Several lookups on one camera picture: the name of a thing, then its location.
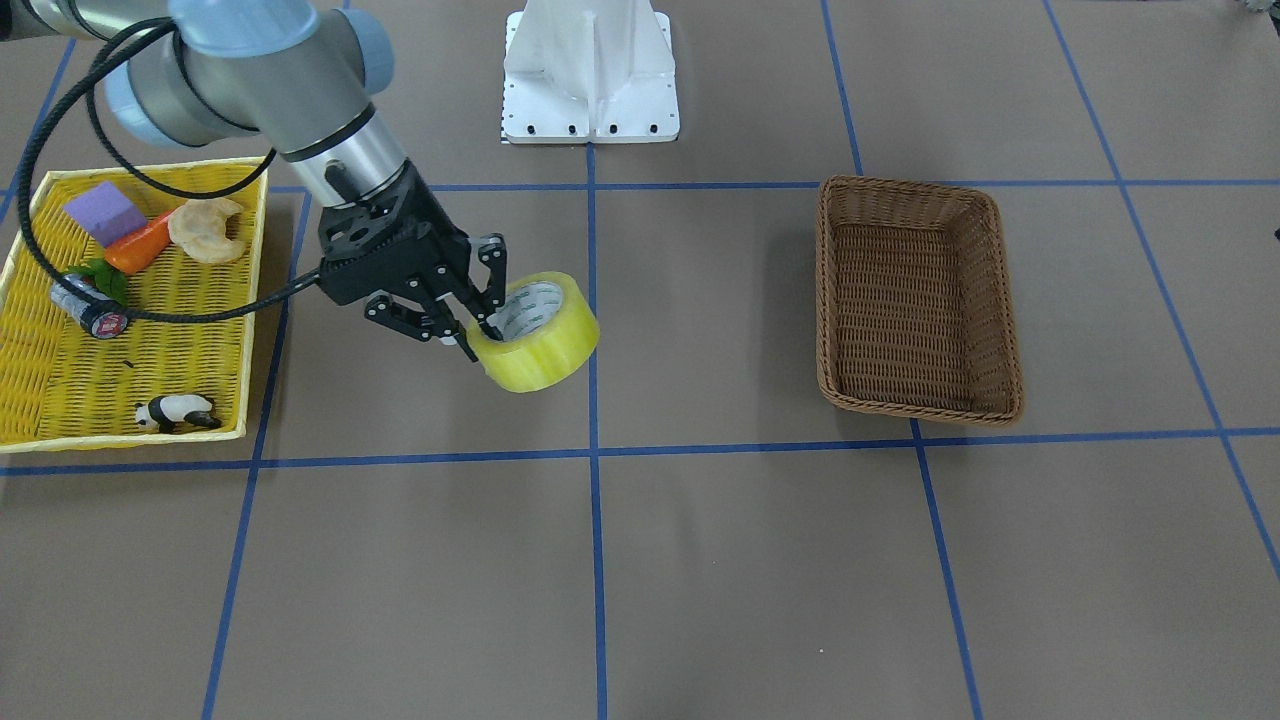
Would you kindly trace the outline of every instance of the panda figurine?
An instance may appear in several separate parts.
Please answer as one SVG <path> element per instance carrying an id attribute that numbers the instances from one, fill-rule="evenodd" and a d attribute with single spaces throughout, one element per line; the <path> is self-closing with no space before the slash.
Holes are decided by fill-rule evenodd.
<path id="1" fill-rule="evenodd" d="M 133 419 L 146 429 L 160 428 L 161 433 L 172 433 L 178 423 L 191 423 L 201 428 L 220 428 L 223 421 L 214 418 L 211 400 L 202 395 L 157 395 L 151 402 L 133 405 Z"/>

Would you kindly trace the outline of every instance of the purple sponge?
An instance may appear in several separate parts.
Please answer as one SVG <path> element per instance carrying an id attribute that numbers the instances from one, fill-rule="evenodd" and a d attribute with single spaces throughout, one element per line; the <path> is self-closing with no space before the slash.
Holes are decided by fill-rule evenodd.
<path id="1" fill-rule="evenodd" d="M 102 247 L 147 224 L 142 210 L 110 182 L 76 197 L 63 210 Z"/>

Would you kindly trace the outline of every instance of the brown wicker basket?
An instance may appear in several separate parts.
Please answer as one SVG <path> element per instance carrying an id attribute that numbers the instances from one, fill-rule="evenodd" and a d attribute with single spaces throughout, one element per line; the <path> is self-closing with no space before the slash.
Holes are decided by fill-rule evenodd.
<path id="1" fill-rule="evenodd" d="M 1023 413 L 1000 210 L 963 187 L 833 177 L 818 197 L 818 384 L 838 407 L 974 425 Z"/>

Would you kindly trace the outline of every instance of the woven basket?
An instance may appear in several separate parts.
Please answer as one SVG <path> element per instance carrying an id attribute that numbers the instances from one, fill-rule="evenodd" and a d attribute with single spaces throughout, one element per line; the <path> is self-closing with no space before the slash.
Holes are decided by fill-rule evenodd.
<path id="1" fill-rule="evenodd" d="M 216 160 L 142 168 L 192 191 L 225 187 L 260 159 Z M 63 205 L 111 181 L 147 218 L 183 202 L 122 169 L 54 172 L 32 199 L 32 227 L 56 268 L 101 258 L 102 249 L 63 211 Z M 248 251 L 227 265 L 204 265 L 169 247 L 129 278 L 129 305 L 165 313 L 212 313 L 257 297 L 266 173 L 232 195 L 244 211 L 228 220 L 228 234 Z M 0 275 L 0 452 L 88 450 L 169 442 L 207 442 L 244 436 L 253 315 L 207 324 L 137 320 L 116 338 L 95 340 L 49 300 L 52 281 L 36 265 L 22 238 L 14 241 Z M 175 434 L 147 433 L 133 405 L 157 395 L 201 393 L 223 420 L 216 430 L 179 425 Z"/>
<path id="2" fill-rule="evenodd" d="M 974 425 L 1021 416 L 1009 269 L 989 196 L 833 177 L 819 190 L 817 254 L 827 400 Z"/>

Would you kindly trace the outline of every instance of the packing tape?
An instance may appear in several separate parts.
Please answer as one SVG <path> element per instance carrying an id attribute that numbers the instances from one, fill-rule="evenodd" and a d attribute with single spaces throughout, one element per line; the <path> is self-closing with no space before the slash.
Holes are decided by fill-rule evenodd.
<path id="1" fill-rule="evenodd" d="M 538 273 L 508 284 L 507 304 L 489 322 L 502 332 L 502 342 L 485 337 L 475 320 L 467 342 L 485 373 L 511 392 L 534 392 L 572 375 L 600 340 L 591 307 L 564 273 Z"/>

